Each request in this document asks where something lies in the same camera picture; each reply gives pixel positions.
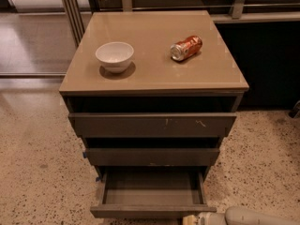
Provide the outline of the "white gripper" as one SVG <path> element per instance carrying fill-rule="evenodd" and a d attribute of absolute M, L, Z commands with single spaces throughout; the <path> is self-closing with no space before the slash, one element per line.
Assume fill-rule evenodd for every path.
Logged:
<path fill-rule="evenodd" d="M 198 217 L 186 216 L 182 219 L 182 225 L 227 225 L 222 213 L 201 212 Z"/>

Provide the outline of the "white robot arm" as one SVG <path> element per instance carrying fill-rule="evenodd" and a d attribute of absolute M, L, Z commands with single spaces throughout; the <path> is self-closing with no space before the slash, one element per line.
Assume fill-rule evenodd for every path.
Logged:
<path fill-rule="evenodd" d="M 232 206 L 224 213 L 201 212 L 183 217 L 182 225 L 300 225 L 300 222 Z"/>

